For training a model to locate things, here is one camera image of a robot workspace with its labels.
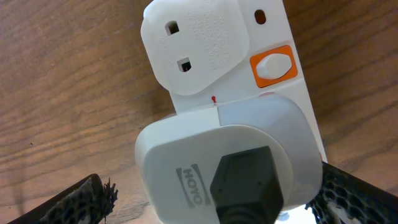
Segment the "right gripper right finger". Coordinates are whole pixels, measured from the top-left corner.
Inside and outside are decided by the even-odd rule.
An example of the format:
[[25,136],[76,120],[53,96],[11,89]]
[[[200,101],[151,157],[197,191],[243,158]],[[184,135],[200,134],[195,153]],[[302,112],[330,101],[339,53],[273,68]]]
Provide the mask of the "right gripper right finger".
[[327,162],[320,191],[305,209],[316,223],[397,223],[397,196]]

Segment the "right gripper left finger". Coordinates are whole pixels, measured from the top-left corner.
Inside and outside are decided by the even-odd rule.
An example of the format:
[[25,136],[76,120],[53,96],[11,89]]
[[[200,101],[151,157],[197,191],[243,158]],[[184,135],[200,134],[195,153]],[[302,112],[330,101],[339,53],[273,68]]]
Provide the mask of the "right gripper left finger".
[[10,224],[99,224],[113,212],[116,184],[90,174]]

